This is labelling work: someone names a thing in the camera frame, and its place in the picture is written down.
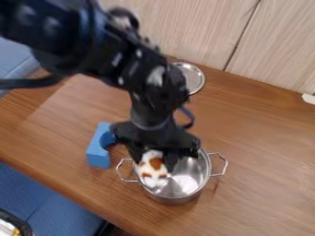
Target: wooden wall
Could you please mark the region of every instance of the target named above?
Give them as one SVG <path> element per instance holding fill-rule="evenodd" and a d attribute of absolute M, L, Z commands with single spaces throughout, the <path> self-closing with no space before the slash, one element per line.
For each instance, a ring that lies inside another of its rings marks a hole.
<path fill-rule="evenodd" d="M 163 52 L 299 92 L 315 92 L 315 1 L 100 0 L 126 6 Z"/>
<path fill-rule="evenodd" d="M 223 69 L 256 0 L 101 0 L 126 6 L 163 52 Z"/>

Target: metal bowl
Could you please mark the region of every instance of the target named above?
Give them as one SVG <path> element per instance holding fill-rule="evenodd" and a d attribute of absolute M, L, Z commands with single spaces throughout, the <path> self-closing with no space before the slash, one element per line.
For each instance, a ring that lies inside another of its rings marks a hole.
<path fill-rule="evenodd" d="M 183 62 L 175 62 L 173 65 L 176 65 L 185 75 L 186 86 L 190 95 L 193 95 L 203 89 L 205 76 L 201 69 L 199 69 L 196 65 Z"/>
<path fill-rule="evenodd" d="M 211 173 L 211 157 L 219 157 L 225 162 L 224 168 L 220 173 Z M 203 149 L 200 149 L 198 159 L 192 157 L 180 159 L 170 177 L 158 178 L 154 180 L 155 184 L 152 184 L 152 178 L 138 175 L 137 165 L 135 164 L 134 174 L 136 179 L 123 178 L 119 169 L 126 161 L 133 160 L 122 159 L 116 167 L 121 180 L 126 183 L 140 183 L 150 198 L 165 205 L 178 205 L 194 199 L 201 193 L 210 177 L 224 175 L 228 166 L 228 161 L 220 154 L 207 154 Z"/>

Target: metal pot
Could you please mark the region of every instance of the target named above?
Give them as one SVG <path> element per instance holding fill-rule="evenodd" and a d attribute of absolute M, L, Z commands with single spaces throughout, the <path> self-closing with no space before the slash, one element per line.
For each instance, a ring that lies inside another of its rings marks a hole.
<path fill-rule="evenodd" d="M 228 161 L 219 153 L 206 153 L 199 149 L 199 158 L 180 159 L 173 173 L 167 178 L 158 178 L 158 184 L 151 185 L 148 177 L 141 177 L 134 163 L 134 174 L 136 179 L 125 179 L 120 173 L 120 167 L 125 162 L 134 162 L 132 159 L 122 159 L 116 167 L 116 171 L 125 183 L 140 183 L 146 190 L 148 196 L 153 200 L 165 205 L 178 205 L 188 202 L 198 196 L 210 177 L 221 176 L 226 173 Z M 220 173 L 212 172 L 211 158 L 218 157 L 224 161 L 223 170 Z"/>

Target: pot handle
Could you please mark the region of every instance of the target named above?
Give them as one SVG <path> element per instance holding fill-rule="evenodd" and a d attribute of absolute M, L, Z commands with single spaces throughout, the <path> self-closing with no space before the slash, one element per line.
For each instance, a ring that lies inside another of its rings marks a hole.
<path fill-rule="evenodd" d="M 121 179 L 121 181 L 125 182 L 125 183 L 138 183 L 138 181 L 136 179 L 125 179 L 121 173 L 119 172 L 119 169 L 121 168 L 121 166 L 123 165 L 124 162 L 134 162 L 133 159 L 122 159 L 118 165 L 116 166 L 116 172 L 119 176 L 119 178 Z"/>
<path fill-rule="evenodd" d="M 222 175 L 224 175 L 224 174 L 226 173 L 226 171 L 227 171 L 228 160 L 225 159 L 224 157 L 222 157 L 222 156 L 220 155 L 220 153 L 217 153 L 217 152 L 208 153 L 208 156 L 210 157 L 210 159 L 211 159 L 211 156 L 213 156 L 213 157 L 218 157 L 218 158 L 220 158 L 221 160 L 224 161 L 223 170 L 222 170 L 220 173 L 213 173 L 213 174 L 211 174 L 211 177 L 216 177 L 216 176 L 222 176 Z"/>

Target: black cable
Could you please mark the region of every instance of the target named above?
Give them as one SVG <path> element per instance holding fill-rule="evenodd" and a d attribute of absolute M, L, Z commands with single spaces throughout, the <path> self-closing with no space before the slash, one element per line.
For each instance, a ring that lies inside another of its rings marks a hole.
<path fill-rule="evenodd" d="M 64 76 L 48 75 L 41 78 L 0 78 L 0 89 L 36 89 L 45 88 L 58 84 L 64 79 Z"/>

